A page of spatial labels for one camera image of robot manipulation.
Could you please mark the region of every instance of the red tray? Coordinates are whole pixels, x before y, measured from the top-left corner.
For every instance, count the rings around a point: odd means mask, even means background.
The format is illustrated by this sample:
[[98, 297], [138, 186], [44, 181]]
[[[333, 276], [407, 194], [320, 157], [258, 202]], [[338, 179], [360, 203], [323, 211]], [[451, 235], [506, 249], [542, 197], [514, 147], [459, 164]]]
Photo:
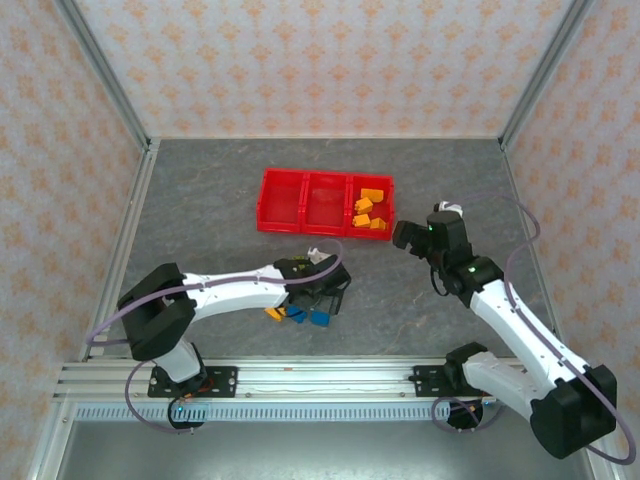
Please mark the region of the red tray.
[[[386, 230], [353, 227], [354, 205], [361, 188], [384, 191], [369, 216], [380, 217]], [[394, 220], [393, 178], [364, 173], [267, 168], [256, 206], [261, 232], [304, 233], [390, 240]]]

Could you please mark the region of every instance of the patterned wallpaper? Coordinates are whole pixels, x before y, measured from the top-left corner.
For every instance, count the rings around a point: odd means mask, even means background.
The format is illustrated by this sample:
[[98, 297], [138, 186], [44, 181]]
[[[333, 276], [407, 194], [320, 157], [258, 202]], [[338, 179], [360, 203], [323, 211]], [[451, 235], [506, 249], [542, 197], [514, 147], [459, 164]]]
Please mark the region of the patterned wallpaper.
[[0, 8], [0, 478], [23, 479], [139, 153], [52, 0]]
[[497, 137], [570, 0], [80, 0], [152, 136]]
[[614, 371], [638, 440], [639, 59], [637, 2], [596, 2], [509, 151], [569, 344]]

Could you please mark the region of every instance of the wallpaper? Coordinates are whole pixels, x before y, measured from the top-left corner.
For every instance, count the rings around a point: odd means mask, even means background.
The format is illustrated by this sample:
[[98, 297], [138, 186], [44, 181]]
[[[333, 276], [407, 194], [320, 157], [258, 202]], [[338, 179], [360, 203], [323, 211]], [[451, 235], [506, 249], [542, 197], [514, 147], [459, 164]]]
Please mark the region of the wallpaper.
[[616, 374], [640, 440], [637, 7], [595, 3], [509, 159], [542, 222], [538, 255], [569, 345]]
[[497, 137], [570, 0], [80, 0], [152, 136]]
[[53, 1], [0, 8], [0, 478], [24, 479], [139, 152]]

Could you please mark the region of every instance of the blue block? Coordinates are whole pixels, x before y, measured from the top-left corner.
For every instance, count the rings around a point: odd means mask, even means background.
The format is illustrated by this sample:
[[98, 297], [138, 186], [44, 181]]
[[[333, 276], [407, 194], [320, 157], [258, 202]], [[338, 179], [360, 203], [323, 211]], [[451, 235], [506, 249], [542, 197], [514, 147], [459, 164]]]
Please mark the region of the blue block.
[[311, 312], [311, 323], [319, 327], [328, 327], [330, 315], [325, 312]]
[[307, 318], [307, 312], [300, 310], [294, 305], [287, 307], [286, 312], [287, 316], [296, 323], [302, 323], [304, 322], [304, 319]]

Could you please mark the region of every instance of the gray floor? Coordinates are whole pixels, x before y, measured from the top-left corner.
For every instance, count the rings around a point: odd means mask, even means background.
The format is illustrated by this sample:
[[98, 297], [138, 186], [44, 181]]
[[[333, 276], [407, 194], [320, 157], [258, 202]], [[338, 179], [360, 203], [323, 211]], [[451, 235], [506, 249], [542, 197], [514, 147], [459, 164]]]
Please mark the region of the gray floor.
[[584, 454], [550, 457], [506, 412], [490, 429], [425, 422], [219, 423], [191, 436], [77, 423], [60, 480], [589, 480]]
[[[396, 219], [420, 223], [441, 199], [511, 191], [492, 140], [163, 140], [123, 291], [165, 262], [177, 262], [183, 272], [215, 274], [304, 254], [318, 237], [256, 231], [256, 199], [270, 166], [393, 175]], [[504, 266], [524, 238], [516, 207], [502, 200], [464, 207], [475, 251]], [[351, 239], [344, 246], [353, 283], [328, 328], [279, 324], [252, 310], [199, 322], [187, 336], [204, 356], [443, 356], [474, 340], [510, 355], [459, 301], [432, 291], [425, 262], [390, 243]], [[532, 259], [523, 255], [516, 268], [519, 294], [549, 324]], [[114, 327], [110, 338], [120, 336]], [[128, 355], [125, 347], [106, 353]]]

